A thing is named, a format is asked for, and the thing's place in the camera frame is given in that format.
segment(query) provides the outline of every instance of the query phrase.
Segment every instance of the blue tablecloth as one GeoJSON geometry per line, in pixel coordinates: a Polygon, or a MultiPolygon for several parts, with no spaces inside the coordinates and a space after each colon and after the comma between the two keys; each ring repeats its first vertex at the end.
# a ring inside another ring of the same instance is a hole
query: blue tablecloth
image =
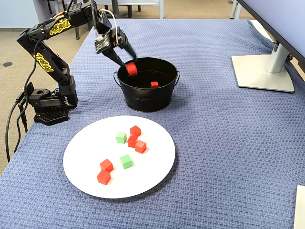
{"type": "Polygon", "coordinates": [[[171,104],[156,113],[127,107],[112,77],[118,65],[95,54],[91,31],[71,63],[78,107],[67,122],[33,124],[0,177],[0,228],[292,228],[296,186],[305,185],[305,84],[292,64],[285,66],[295,94],[239,88],[231,56],[273,47],[250,21],[118,25],[139,57],[165,59],[181,72],[171,104]],[[66,178],[64,150],[82,128],[116,115],[161,124],[176,160],[143,194],[95,198],[66,178]]]}

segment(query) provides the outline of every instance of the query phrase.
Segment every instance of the cube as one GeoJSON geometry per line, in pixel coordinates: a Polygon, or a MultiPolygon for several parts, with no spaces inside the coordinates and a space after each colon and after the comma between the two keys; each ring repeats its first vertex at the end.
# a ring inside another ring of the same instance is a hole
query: cube
{"type": "Polygon", "coordinates": [[[98,175],[97,175],[97,180],[99,183],[103,185],[107,185],[108,182],[110,181],[111,176],[110,172],[107,172],[106,170],[102,170],[98,175]]]}
{"type": "Polygon", "coordinates": [[[123,143],[124,144],[126,142],[126,139],[127,139],[127,135],[124,132],[119,132],[116,135],[116,142],[118,142],[118,143],[123,143]]]}
{"type": "Polygon", "coordinates": [[[122,156],[120,160],[124,169],[132,166],[132,160],[130,159],[129,155],[122,156]]]}
{"type": "Polygon", "coordinates": [[[100,163],[101,169],[105,170],[107,172],[110,172],[113,170],[113,165],[110,162],[110,160],[106,159],[102,163],[100,163]]]}
{"type": "Polygon", "coordinates": [[[151,82],[151,88],[159,87],[158,82],[151,82]]]}
{"type": "Polygon", "coordinates": [[[130,136],[127,140],[128,147],[134,148],[134,145],[138,142],[138,137],[130,136]]]}
{"type": "Polygon", "coordinates": [[[146,143],[143,141],[138,141],[135,145],[134,145],[134,149],[135,151],[139,152],[140,154],[144,153],[144,151],[146,150],[146,143]]]}
{"type": "Polygon", "coordinates": [[[138,137],[141,135],[141,129],[135,125],[132,128],[130,128],[130,134],[132,136],[138,137]]]}
{"type": "Polygon", "coordinates": [[[126,70],[129,76],[131,77],[138,76],[137,66],[135,66],[134,62],[130,62],[126,64],[126,70]]]}

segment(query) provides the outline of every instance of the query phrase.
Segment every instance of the white paper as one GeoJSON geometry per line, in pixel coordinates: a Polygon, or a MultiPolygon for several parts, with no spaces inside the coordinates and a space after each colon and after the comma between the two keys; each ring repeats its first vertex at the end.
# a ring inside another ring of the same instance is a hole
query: white paper
{"type": "Polygon", "coordinates": [[[305,229],[305,186],[302,185],[296,189],[294,229],[305,229]]]}

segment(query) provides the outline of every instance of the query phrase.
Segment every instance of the bucket rim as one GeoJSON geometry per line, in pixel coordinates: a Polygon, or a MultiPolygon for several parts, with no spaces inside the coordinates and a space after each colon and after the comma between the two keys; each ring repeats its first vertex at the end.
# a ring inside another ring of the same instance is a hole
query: bucket rim
{"type": "MultiPolygon", "coordinates": [[[[171,83],[173,83],[173,82],[175,83],[175,82],[176,82],[179,73],[178,73],[178,69],[176,68],[176,66],[173,65],[171,62],[166,61],[166,60],[163,60],[163,59],[159,59],[159,58],[153,58],[153,57],[140,57],[140,58],[138,58],[138,59],[155,59],[155,60],[161,60],[161,61],[168,62],[169,64],[171,64],[171,65],[175,68],[175,70],[176,70],[176,72],[177,72],[176,77],[174,78],[173,81],[171,81],[170,83],[168,83],[167,85],[164,85],[164,86],[162,86],[162,87],[157,87],[157,88],[140,88],[140,87],[134,87],[134,86],[130,86],[130,85],[128,85],[128,84],[126,84],[126,83],[124,83],[124,82],[122,82],[122,81],[120,80],[118,73],[119,73],[119,70],[120,70],[121,68],[123,68],[123,67],[121,66],[121,67],[118,69],[118,71],[117,71],[117,78],[118,78],[118,80],[119,80],[120,83],[122,83],[122,84],[124,84],[124,85],[126,85],[126,86],[128,86],[128,87],[136,88],[136,89],[140,89],[140,90],[156,90],[156,89],[161,89],[161,88],[167,87],[167,86],[170,85],[171,83]]],[[[131,63],[131,62],[133,62],[133,60],[127,61],[125,64],[131,63]]]]}

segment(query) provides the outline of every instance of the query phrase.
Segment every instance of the red cube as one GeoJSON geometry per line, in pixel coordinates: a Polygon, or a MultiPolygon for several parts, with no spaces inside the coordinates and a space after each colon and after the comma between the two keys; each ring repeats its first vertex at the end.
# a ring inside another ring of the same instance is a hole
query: red cube
{"type": "Polygon", "coordinates": [[[110,172],[107,172],[105,170],[102,170],[98,175],[97,175],[97,180],[99,183],[103,185],[107,185],[108,182],[110,181],[110,172]]]}
{"type": "Polygon", "coordinates": [[[130,128],[130,134],[132,136],[140,136],[141,135],[141,129],[139,127],[137,127],[136,125],[132,128],[130,128]]]}
{"type": "Polygon", "coordinates": [[[143,141],[138,141],[134,146],[135,151],[139,152],[140,154],[144,153],[146,150],[146,143],[143,141]]]}
{"type": "Polygon", "coordinates": [[[134,62],[130,62],[126,64],[126,70],[129,74],[129,76],[138,76],[138,70],[137,67],[135,66],[134,62]]]}
{"type": "Polygon", "coordinates": [[[130,136],[127,140],[127,143],[128,143],[128,147],[132,147],[134,148],[134,145],[138,142],[138,137],[136,136],[130,136]]]}
{"type": "Polygon", "coordinates": [[[110,162],[110,160],[108,160],[108,159],[106,159],[102,163],[100,163],[100,166],[101,166],[102,170],[106,170],[107,172],[110,172],[111,170],[113,170],[113,165],[110,162]]]}
{"type": "Polygon", "coordinates": [[[151,82],[151,88],[159,87],[158,82],[151,82]]]}

